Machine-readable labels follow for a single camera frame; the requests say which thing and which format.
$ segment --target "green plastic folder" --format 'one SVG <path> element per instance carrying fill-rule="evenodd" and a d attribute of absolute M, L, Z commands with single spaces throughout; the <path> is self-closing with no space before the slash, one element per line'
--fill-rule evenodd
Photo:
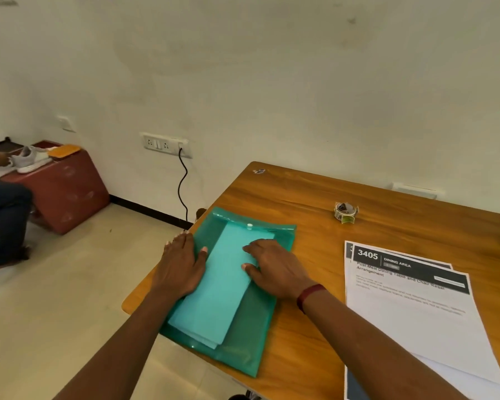
<path fill-rule="evenodd" d="M 200 285 L 183 300 L 168 323 L 212 349 L 222 344 L 250 284 L 241 264 L 256 264 L 243 247 L 259 238 L 273 237 L 274 233 L 261 228 L 227 223 L 207 258 Z"/>
<path fill-rule="evenodd" d="M 215 207 L 194 233 L 194 254 L 197 255 L 200 248 L 204 246 L 208 248 L 209 258 L 206 264 L 207 269 L 216 251 L 215 248 L 220 248 L 220 250 L 218 250 L 219 253 L 224 251 L 222 247 L 225 244 L 225 237 L 221 238 L 224 234 L 223 232 L 226 230 L 226 236 L 231 235 L 233 230 L 240 231 L 241 229 L 251 229 L 254 231 L 255 233 L 252 234 L 257 237 L 251 237 L 252 239 L 262 238 L 260 237 L 260 233 L 266 233 L 266 236 L 274 238 L 282 247 L 291 250 L 296 226 L 267 223 Z M 245 236 L 245 239 L 246 237 L 250 238 L 250 235 L 246 235 L 246 231 L 241 234 Z M 245 240 L 240 236 L 237 237 L 237 239 L 239 238 L 241 238 L 241 241 L 237 242 L 237 244 L 245 245 Z M 246 257 L 245 260 L 239 258 L 235 259 L 235 262 L 240 262 L 236 264 L 236 268 L 241 270 L 241 263 L 251 262 L 248 259 L 248 257 Z M 160 333 L 176 343 L 192 348 L 217 361 L 230 365 L 247 375 L 253 377 L 257 376 L 261 356 L 265 347 L 267 331 L 276 305 L 276 298 L 268 295 L 253 282 L 250 282 L 235 311 L 235 315 L 232 318 L 227 333 L 222 343 L 219 344 L 213 342 L 213 340 L 205 340 L 203 336 L 194 334 L 192 331 L 187 331 L 186 334 L 171 325 L 173 321 L 179 320 L 179 316 L 176 316 L 174 319 L 173 316 L 178 312 L 178 309 L 185 303 L 187 298 L 191 296 L 192 295 L 189 295 L 177 302 L 167 317 L 167 320 L 170 322 L 165 322 L 161 327 Z"/>

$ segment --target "leg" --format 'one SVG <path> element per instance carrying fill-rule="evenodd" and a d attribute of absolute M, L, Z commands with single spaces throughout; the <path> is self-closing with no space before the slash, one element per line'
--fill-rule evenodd
<path fill-rule="evenodd" d="M 0 181 L 0 265 L 21 259 L 32 197 L 25 186 Z"/>

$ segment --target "power socket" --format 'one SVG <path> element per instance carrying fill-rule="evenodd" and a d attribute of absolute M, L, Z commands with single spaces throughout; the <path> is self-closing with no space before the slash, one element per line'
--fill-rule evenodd
<path fill-rule="evenodd" d="M 182 149 L 181 156 L 186 158 L 193 158 L 189 148 L 189 141 L 187 139 L 179 139 L 171 136 L 154 135 L 151 133 L 140 133 L 143 146 L 145 149 L 159 151 L 160 153 L 179 155 L 180 148 Z"/>

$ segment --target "wooden table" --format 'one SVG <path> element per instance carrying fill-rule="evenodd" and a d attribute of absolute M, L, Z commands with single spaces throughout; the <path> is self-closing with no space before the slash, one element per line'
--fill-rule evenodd
<path fill-rule="evenodd" d="M 253 172 L 260 168 L 266 171 Z M 335 220 L 337 201 L 359 205 L 355 224 Z M 500 363 L 500 214 L 261 162 L 250 163 L 213 206 L 296 223 L 293 252 L 310 276 L 342 301 L 345 240 L 451 262 L 470 273 Z M 152 274 L 122 304 L 128 314 L 147 294 Z M 343 363 L 293 303 L 278 302 L 256 379 L 200 356 L 270 400 L 343 398 Z"/>

